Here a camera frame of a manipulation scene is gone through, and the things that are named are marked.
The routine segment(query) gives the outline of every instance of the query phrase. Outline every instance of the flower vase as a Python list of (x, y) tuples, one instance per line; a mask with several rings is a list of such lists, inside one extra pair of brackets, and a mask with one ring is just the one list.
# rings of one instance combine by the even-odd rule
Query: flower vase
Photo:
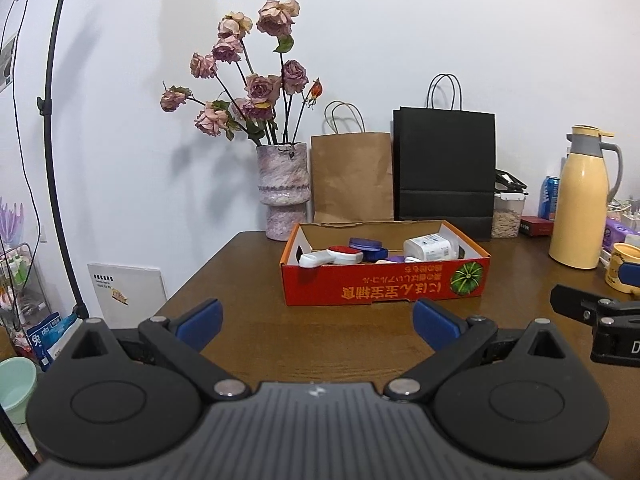
[(257, 146), (260, 202), (268, 206), (267, 238), (286, 241), (297, 223), (306, 221), (311, 199), (306, 144)]

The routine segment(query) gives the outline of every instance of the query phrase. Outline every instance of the yellow thermos flask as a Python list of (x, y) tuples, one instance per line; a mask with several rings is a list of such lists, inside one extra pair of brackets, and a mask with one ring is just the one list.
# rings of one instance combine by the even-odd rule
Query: yellow thermos flask
[[(577, 125), (566, 138), (571, 152), (560, 176), (556, 220), (549, 256), (575, 269), (594, 269), (598, 265), (607, 204), (613, 200), (622, 180), (622, 152), (615, 144), (601, 142), (613, 137), (594, 126)], [(602, 150), (618, 154), (618, 176), (609, 189)]]

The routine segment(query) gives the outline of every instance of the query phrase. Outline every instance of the orange rosebud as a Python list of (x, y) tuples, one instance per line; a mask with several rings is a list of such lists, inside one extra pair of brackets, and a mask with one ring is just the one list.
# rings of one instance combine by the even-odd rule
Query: orange rosebud
[(309, 105), (309, 108), (313, 108), (316, 104), (318, 98), (322, 95), (322, 84), (320, 83), (320, 78), (316, 79), (309, 90), (309, 96), (306, 99), (306, 102)]

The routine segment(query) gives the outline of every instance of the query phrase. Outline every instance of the green pumpkin picture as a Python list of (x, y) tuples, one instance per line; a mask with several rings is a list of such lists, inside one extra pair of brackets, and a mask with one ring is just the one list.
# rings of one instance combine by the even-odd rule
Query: green pumpkin picture
[(462, 265), (451, 277), (451, 290), (459, 296), (471, 294), (482, 281), (484, 267), (477, 262)]

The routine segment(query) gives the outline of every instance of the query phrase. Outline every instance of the yellow cup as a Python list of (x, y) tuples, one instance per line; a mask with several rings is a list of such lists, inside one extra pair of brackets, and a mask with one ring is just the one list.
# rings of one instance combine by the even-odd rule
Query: yellow cup
[(609, 268), (604, 275), (604, 280), (607, 282), (607, 285), (612, 286), (620, 292), (640, 294), (640, 287), (626, 285), (622, 283), (618, 277), (620, 266), (625, 263), (640, 264), (640, 249), (630, 244), (613, 244), (613, 251), (609, 259)]

